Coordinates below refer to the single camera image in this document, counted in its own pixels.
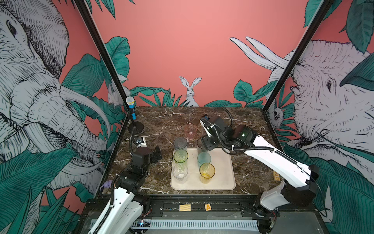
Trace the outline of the light green tall glass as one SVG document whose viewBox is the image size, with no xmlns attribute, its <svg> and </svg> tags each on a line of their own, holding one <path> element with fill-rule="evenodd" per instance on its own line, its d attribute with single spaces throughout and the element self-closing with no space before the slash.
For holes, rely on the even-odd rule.
<svg viewBox="0 0 374 234">
<path fill-rule="evenodd" d="M 173 162 L 174 166 L 177 169 L 184 170 L 187 166 L 187 160 L 189 158 L 189 154 L 184 149 L 176 150 L 173 154 Z"/>
</svg>

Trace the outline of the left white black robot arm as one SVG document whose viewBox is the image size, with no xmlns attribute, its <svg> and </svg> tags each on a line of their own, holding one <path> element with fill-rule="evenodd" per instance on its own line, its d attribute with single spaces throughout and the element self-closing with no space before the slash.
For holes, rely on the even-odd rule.
<svg viewBox="0 0 374 234">
<path fill-rule="evenodd" d="M 151 199 L 139 192 L 152 163 L 162 159 L 158 146 L 154 150 L 139 147 L 131 154 L 131 161 L 113 179 L 110 200 L 90 229 L 90 234 L 125 234 L 142 215 L 151 212 Z"/>
</svg>

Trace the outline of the blue tall plastic glass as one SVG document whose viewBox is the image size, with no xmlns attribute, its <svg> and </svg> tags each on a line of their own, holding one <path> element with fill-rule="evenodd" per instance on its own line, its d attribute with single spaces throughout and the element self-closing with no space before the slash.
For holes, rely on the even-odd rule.
<svg viewBox="0 0 374 234">
<path fill-rule="evenodd" d="M 177 137 L 173 143 L 175 151 L 186 150 L 188 147 L 188 140 L 185 137 Z"/>
</svg>

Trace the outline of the clear faceted glass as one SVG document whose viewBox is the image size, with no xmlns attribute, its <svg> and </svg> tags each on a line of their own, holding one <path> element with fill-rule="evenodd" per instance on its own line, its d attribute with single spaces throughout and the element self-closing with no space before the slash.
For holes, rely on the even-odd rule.
<svg viewBox="0 0 374 234">
<path fill-rule="evenodd" d="M 176 178 L 177 180 L 179 181 L 182 181 L 186 178 L 186 176 L 188 175 L 188 167 L 186 164 L 183 164 L 183 163 L 177 163 L 174 165 L 173 169 L 172 169 L 172 175 L 174 178 Z"/>
</svg>

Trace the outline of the beige plastic tray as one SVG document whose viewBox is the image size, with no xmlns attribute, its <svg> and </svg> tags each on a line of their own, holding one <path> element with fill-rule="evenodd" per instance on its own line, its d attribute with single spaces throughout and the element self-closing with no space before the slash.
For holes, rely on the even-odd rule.
<svg viewBox="0 0 374 234">
<path fill-rule="evenodd" d="M 174 190 L 234 190 L 231 156 L 220 149 L 209 151 L 207 159 L 197 148 L 174 152 L 170 185 Z"/>
</svg>

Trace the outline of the dark grey tall glass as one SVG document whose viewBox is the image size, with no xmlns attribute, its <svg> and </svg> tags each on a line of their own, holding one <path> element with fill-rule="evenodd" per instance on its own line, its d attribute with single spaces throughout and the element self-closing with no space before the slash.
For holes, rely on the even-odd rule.
<svg viewBox="0 0 374 234">
<path fill-rule="evenodd" d="M 198 154 L 200 153 L 203 153 L 203 152 L 208 152 L 208 150 L 205 148 L 204 144 L 203 144 L 203 139 L 202 138 L 199 138 L 197 140 L 197 151 L 198 151 Z"/>
</svg>

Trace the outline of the frosted teal textured glass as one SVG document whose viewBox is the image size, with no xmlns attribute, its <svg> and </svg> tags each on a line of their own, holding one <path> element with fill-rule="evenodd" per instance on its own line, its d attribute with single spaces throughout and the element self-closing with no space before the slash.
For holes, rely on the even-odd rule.
<svg viewBox="0 0 374 234">
<path fill-rule="evenodd" d="M 197 161 L 200 168 L 205 163 L 211 163 L 211 155 L 208 152 L 201 152 L 197 156 Z"/>
</svg>

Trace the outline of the tall yellow glass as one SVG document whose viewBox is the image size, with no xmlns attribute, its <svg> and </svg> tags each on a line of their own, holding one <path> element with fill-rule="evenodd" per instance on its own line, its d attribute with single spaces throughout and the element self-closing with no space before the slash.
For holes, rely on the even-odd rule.
<svg viewBox="0 0 374 234">
<path fill-rule="evenodd" d="M 207 184 L 215 176 L 216 169 L 211 163 L 205 163 L 199 168 L 200 181 Z"/>
</svg>

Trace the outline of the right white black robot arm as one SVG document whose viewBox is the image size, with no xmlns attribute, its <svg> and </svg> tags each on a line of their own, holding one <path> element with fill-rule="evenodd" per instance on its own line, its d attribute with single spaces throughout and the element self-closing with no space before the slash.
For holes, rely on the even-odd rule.
<svg viewBox="0 0 374 234">
<path fill-rule="evenodd" d="M 317 166 L 296 161 L 248 126 L 232 128 L 220 117 L 207 115 L 200 119 L 200 124 L 206 132 L 202 142 L 207 150 L 224 148 L 243 152 L 283 177 L 284 181 L 277 187 L 258 195 L 252 205 L 254 211 L 264 214 L 286 204 L 307 207 L 318 194 Z"/>
</svg>

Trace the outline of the pink short glass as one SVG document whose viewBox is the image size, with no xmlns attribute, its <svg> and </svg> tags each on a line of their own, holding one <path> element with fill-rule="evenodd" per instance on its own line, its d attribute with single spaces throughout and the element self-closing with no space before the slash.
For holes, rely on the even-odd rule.
<svg viewBox="0 0 374 234">
<path fill-rule="evenodd" d="M 188 124 L 185 126 L 185 136 L 188 140 L 194 139 L 196 136 L 196 133 L 197 133 L 197 128 L 194 125 Z"/>
</svg>

